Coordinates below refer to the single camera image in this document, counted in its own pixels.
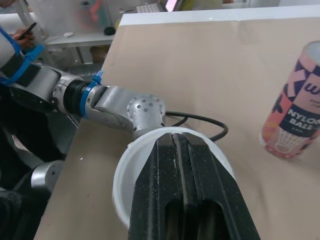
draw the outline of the white plastic cup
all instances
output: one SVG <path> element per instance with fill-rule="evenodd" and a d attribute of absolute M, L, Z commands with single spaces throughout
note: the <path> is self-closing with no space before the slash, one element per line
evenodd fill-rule
<path fill-rule="evenodd" d="M 150 131 L 128 145 L 121 156 L 113 178 L 113 204 L 117 215 L 127 229 L 129 229 L 130 226 L 134 188 L 138 176 L 147 162 L 156 140 L 166 133 L 190 133 L 202 138 L 214 156 L 221 162 L 231 176 L 235 178 L 227 157 L 220 148 L 205 135 L 184 127 L 163 127 Z"/>

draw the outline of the pink cylindrical can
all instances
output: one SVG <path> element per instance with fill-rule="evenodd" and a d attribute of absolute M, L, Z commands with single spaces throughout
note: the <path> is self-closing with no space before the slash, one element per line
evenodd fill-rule
<path fill-rule="evenodd" d="M 320 134 L 320 41 L 304 47 L 261 132 L 265 149 L 293 159 Z"/>

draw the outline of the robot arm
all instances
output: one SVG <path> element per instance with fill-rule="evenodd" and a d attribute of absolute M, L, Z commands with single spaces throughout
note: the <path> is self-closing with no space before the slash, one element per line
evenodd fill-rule
<path fill-rule="evenodd" d="M 10 88 L 20 105 L 44 113 L 58 110 L 78 115 L 132 131 L 135 138 L 165 126 L 166 108 L 160 98 L 101 85 L 102 72 L 87 82 L 32 63 L 39 50 L 22 55 L 6 33 L 0 34 L 0 83 Z M 260 239 L 237 182 L 206 142 L 169 130 L 156 140 L 136 179 L 129 240 L 180 236 Z"/>
<path fill-rule="evenodd" d="M 32 63 L 35 52 L 21 54 L 20 47 L 0 29 L 0 82 L 10 88 L 18 104 L 49 113 L 58 110 L 111 128 L 132 131 L 135 138 L 165 126 L 164 102 L 152 94 L 137 94 L 118 86 L 101 85 L 53 67 Z"/>

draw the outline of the black cable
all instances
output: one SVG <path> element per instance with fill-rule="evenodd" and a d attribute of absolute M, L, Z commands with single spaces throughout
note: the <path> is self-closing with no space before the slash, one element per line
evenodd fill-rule
<path fill-rule="evenodd" d="M 208 123 L 211 123 L 211 124 L 214 124 L 214 125 L 217 125 L 217 126 L 223 128 L 222 132 L 209 138 L 213 142 L 218 141 L 219 139 L 222 139 L 225 135 L 227 135 L 227 133 L 229 131 L 228 127 L 223 122 L 220 122 L 220 121 L 217 121 L 212 118 L 205 117 L 205 116 L 199 116 L 199 115 L 177 112 L 177 111 L 167 111 L 165 114 L 167 116 L 184 118 L 181 121 L 177 122 L 175 125 L 173 125 L 173 127 L 180 126 L 181 124 L 185 123 L 188 118 L 190 118 L 190 119 L 197 119 L 197 120 L 205 121 L 205 122 L 208 122 Z"/>
<path fill-rule="evenodd" d="M 176 124 L 173 124 L 171 127 L 179 127 L 182 124 L 184 124 L 186 121 L 188 120 L 187 117 L 185 117 L 184 119 L 182 119 L 181 121 L 178 121 Z"/>

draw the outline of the tabletop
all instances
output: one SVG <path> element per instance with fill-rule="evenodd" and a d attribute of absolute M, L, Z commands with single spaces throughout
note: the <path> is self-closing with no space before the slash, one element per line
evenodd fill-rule
<path fill-rule="evenodd" d="M 230 160 L 263 240 L 320 238 L 320 143 L 286 161 L 259 143 L 262 126 L 320 18 L 122 25 L 103 83 L 160 96 L 169 111 L 229 127 L 217 145 Z M 207 136 L 219 132 L 189 120 Z M 129 132 L 82 120 L 36 240 L 125 240 L 112 203 L 113 175 Z"/>

